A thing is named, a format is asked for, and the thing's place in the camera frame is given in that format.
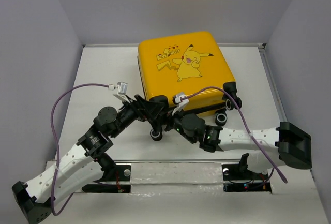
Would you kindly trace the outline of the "yellow hard-shell suitcase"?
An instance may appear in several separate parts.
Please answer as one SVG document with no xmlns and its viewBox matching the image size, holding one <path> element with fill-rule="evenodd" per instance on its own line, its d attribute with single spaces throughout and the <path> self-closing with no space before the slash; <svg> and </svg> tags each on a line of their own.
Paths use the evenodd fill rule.
<svg viewBox="0 0 331 224">
<path fill-rule="evenodd" d="M 183 113 L 213 114 L 220 127 L 227 123 L 228 110 L 242 106 L 235 78 L 208 31 L 144 40 L 138 45 L 138 65 L 146 100 L 164 95 L 174 107 L 176 94 L 198 93 Z"/>
</svg>

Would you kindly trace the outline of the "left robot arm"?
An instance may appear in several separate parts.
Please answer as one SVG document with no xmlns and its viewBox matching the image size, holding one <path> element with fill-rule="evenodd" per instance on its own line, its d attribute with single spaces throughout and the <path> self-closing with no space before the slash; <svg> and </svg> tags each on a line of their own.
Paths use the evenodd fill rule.
<svg viewBox="0 0 331 224">
<path fill-rule="evenodd" d="M 55 187 L 72 178 L 74 173 L 89 163 L 99 164 L 96 173 L 101 179 L 113 178 L 116 175 L 116 163 L 106 154 L 113 145 L 111 138 L 117 137 L 135 120 L 147 121 L 154 131 L 159 132 L 159 115 L 166 112 L 168 106 L 168 99 L 164 95 L 150 100 L 135 95 L 134 99 L 125 101 L 119 111 L 110 106 L 102 108 L 90 129 L 55 165 L 28 182 L 18 181 L 13 185 L 14 198 L 28 223 L 45 220 L 58 200 Z"/>
</svg>

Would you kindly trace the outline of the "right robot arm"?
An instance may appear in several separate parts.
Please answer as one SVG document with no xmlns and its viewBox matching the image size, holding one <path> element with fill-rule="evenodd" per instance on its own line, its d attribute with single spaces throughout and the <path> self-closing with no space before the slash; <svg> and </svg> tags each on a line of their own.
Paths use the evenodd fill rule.
<svg viewBox="0 0 331 224">
<path fill-rule="evenodd" d="M 177 131 L 192 144 L 198 143 L 206 152 L 243 150 L 238 165 L 239 175 L 243 178 L 280 166 L 299 170 L 312 168 L 311 136 L 290 122 L 247 131 L 208 125 L 191 113 L 170 115 L 167 129 Z"/>
</svg>

